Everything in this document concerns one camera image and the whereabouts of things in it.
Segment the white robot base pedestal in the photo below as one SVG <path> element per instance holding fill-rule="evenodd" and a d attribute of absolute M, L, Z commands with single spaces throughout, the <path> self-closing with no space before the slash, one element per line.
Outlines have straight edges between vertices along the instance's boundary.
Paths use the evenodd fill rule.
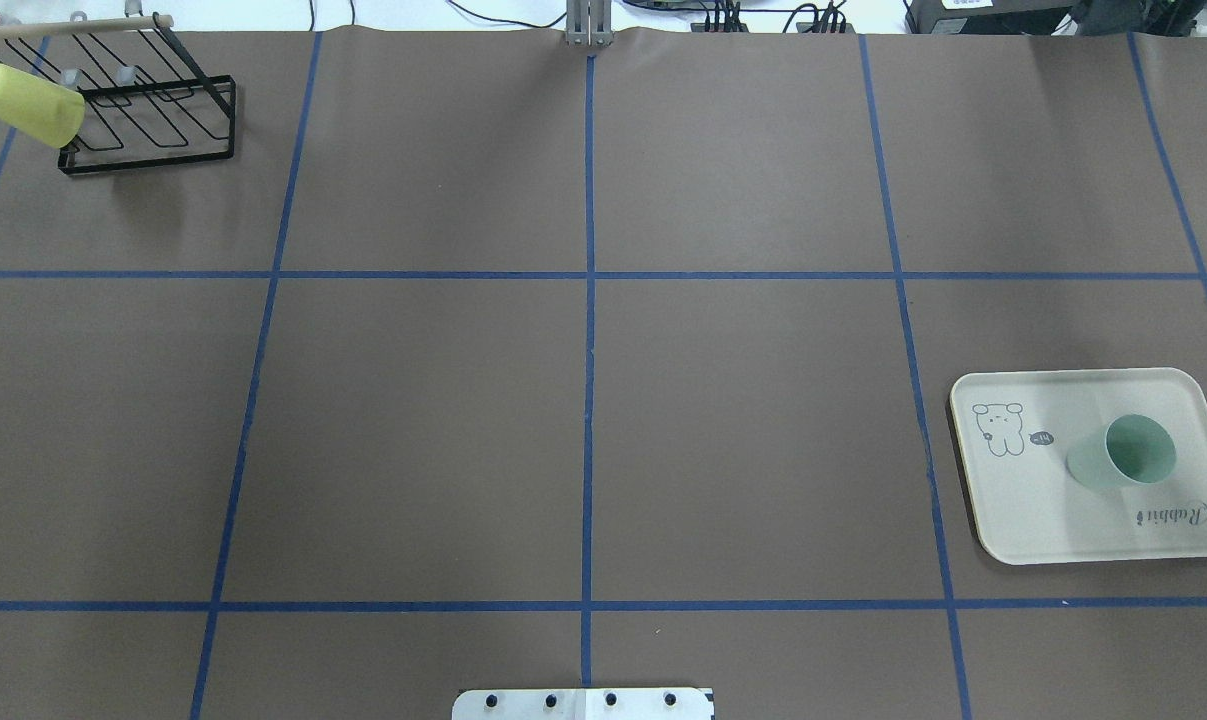
<path fill-rule="evenodd" d="M 715 719 L 702 687 L 476 689 L 457 693 L 451 719 Z"/>

